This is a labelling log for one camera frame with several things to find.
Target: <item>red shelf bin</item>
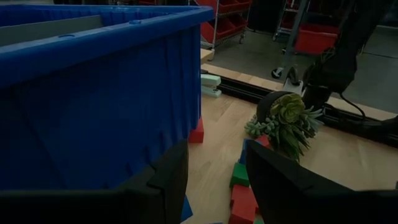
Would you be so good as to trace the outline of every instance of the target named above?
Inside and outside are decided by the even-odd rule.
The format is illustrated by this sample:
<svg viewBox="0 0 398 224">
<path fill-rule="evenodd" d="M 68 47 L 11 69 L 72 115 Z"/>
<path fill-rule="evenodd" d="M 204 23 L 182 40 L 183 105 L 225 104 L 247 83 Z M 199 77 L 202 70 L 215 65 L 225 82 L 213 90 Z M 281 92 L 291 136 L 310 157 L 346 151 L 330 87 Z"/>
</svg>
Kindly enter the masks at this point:
<svg viewBox="0 0 398 224">
<path fill-rule="evenodd" d="M 216 14 L 217 0 L 197 0 L 200 6 L 211 6 Z M 239 7 L 239 2 L 237 0 L 220 0 L 220 5 L 218 6 L 218 13 L 226 13 L 231 11 L 236 11 Z"/>
<path fill-rule="evenodd" d="M 337 27 L 302 24 L 298 31 L 295 51 L 321 54 L 325 49 L 333 46 L 339 33 Z"/>
<path fill-rule="evenodd" d="M 248 9 L 252 3 L 252 0 L 237 0 L 239 5 L 236 6 L 235 11 L 243 10 L 243 9 Z"/>
<path fill-rule="evenodd" d="M 213 42 L 215 22 L 204 22 L 200 26 L 200 32 L 207 42 Z M 228 18 L 219 18 L 216 31 L 216 40 L 227 37 L 235 32 L 235 26 L 229 21 Z"/>
<path fill-rule="evenodd" d="M 235 26 L 234 32 L 241 31 L 248 24 L 248 22 L 245 19 L 243 19 L 243 17 L 241 15 L 238 15 L 238 14 L 229 16 L 228 19 L 232 23 L 232 25 Z"/>
</svg>

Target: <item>red block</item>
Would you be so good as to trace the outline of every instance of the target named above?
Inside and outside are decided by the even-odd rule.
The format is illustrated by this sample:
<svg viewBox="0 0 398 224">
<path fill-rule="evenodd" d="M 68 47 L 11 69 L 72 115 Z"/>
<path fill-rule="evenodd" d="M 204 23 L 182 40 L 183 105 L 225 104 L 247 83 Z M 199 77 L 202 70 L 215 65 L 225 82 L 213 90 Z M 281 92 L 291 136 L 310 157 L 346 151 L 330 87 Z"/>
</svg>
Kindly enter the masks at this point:
<svg viewBox="0 0 398 224">
<path fill-rule="evenodd" d="M 259 206 L 249 187 L 234 185 L 231 196 L 231 216 L 229 224 L 253 224 Z"/>
<path fill-rule="evenodd" d="M 267 135 L 262 135 L 256 139 L 257 142 L 261 143 L 264 147 L 270 148 L 271 145 L 269 144 Z"/>
<path fill-rule="evenodd" d="M 203 120 L 199 119 L 198 126 L 195 130 L 192 130 L 189 134 L 189 143 L 203 143 L 203 137 L 205 136 L 205 130 L 203 129 Z"/>
</svg>

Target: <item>black plant pot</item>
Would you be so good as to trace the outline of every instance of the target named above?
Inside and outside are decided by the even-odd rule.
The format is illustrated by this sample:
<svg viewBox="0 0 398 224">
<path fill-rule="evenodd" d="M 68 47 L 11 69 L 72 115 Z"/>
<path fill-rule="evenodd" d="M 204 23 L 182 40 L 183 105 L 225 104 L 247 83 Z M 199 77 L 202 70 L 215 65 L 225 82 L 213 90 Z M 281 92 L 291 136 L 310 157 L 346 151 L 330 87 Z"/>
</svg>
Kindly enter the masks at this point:
<svg viewBox="0 0 398 224">
<path fill-rule="evenodd" d="M 265 122 L 266 118 L 269 116 L 271 105 L 275 102 L 275 100 L 286 94 L 291 94 L 291 92 L 275 91 L 266 95 L 263 99 L 261 99 L 259 104 L 257 105 L 257 112 L 256 112 L 257 121 L 260 123 Z"/>
</svg>

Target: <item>wooden table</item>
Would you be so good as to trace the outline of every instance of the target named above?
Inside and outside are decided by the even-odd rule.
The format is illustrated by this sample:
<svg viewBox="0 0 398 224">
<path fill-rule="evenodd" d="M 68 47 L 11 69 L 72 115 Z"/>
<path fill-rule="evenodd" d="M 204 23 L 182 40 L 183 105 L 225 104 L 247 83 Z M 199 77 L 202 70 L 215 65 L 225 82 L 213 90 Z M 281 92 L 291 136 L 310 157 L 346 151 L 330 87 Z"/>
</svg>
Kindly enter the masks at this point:
<svg viewBox="0 0 398 224">
<path fill-rule="evenodd" d="M 213 59 L 214 52 L 211 50 L 200 49 L 200 64 L 203 65 L 208 60 Z"/>
<path fill-rule="evenodd" d="M 204 69 L 218 75 L 266 88 L 280 89 L 281 84 L 211 65 Z M 336 107 L 345 107 L 331 99 Z M 189 148 L 187 196 L 193 216 L 184 223 L 228 223 L 231 191 L 229 180 L 233 165 L 240 157 L 244 125 L 255 113 L 256 105 L 222 95 L 202 96 L 201 113 L 205 127 L 203 144 Z M 385 119 L 392 113 L 361 106 L 367 115 Z M 339 184 L 355 190 L 393 189 L 398 181 L 398 149 L 341 132 L 320 128 L 311 149 L 301 158 L 301 165 Z"/>
</svg>

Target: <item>succulent plant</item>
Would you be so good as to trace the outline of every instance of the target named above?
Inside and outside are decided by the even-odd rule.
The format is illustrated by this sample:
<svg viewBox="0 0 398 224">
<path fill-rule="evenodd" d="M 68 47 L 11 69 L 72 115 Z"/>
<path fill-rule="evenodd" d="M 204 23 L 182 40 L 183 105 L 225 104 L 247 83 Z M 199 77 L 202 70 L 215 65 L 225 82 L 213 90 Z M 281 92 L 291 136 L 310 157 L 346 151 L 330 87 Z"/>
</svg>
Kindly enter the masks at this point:
<svg viewBox="0 0 398 224">
<path fill-rule="evenodd" d="M 275 100 L 271 106 L 270 114 L 273 116 L 278 115 L 282 124 L 290 124 L 300 119 L 304 109 L 305 105 L 301 100 L 301 96 L 291 93 Z"/>
<path fill-rule="evenodd" d="M 263 122 L 260 123 L 254 115 L 245 125 L 246 132 L 252 138 L 266 134 L 275 151 L 299 162 L 303 149 L 310 147 L 307 139 L 313 138 L 323 124 L 317 120 L 322 115 L 322 110 L 312 111 L 313 107 L 306 110 L 301 96 L 295 93 L 282 95 L 268 104 L 268 111 L 264 108 L 257 108 L 257 115 L 263 117 Z"/>
<path fill-rule="evenodd" d="M 268 136 L 272 136 L 273 130 L 279 125 L 279 122 L 276 120 L 275 116 L 271 118 L 266 118 L 264 123 L 260 123 L 257 121 L 257 116 L 254 115 L 250 121 L 248 121 L 244 127 L 246 132 L 252 138 L 258 138 L 263 134 L 267 134 Z"/>
</svg>

